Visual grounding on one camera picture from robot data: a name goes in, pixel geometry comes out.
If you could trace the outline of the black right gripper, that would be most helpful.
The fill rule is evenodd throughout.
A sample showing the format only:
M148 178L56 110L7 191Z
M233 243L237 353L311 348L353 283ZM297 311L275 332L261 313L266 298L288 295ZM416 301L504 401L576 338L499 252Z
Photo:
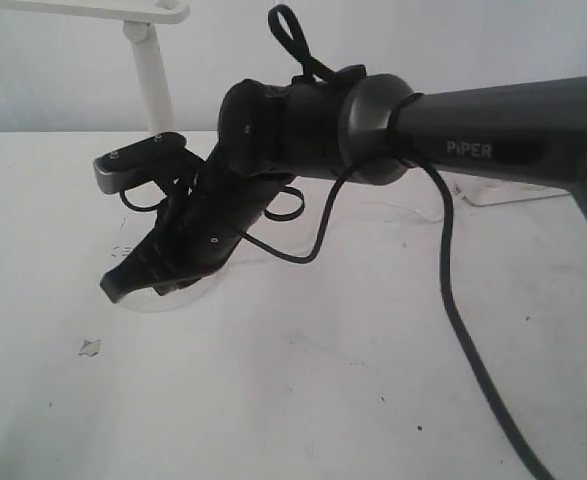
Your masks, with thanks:
M269 172L260 162L270 154L277 102L274 88L243 80L225 95L218 118L218 142L199 170L178 237L165 258L153 227L128 256L106 272L99 286L112 303L150 290L165 297L220 270L266 206L290 183L290 174Z

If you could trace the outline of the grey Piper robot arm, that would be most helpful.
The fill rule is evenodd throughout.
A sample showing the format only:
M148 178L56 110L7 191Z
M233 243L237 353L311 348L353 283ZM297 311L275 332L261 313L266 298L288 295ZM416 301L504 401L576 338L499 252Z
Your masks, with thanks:
M373 75L349 85L246 79L225 95L207 158L163 132L98 158L100 189L159 186L152 230L101 279L110 301L215 274L296 178L384 186L418 161L560 188L587 220L587 77L439 94Z

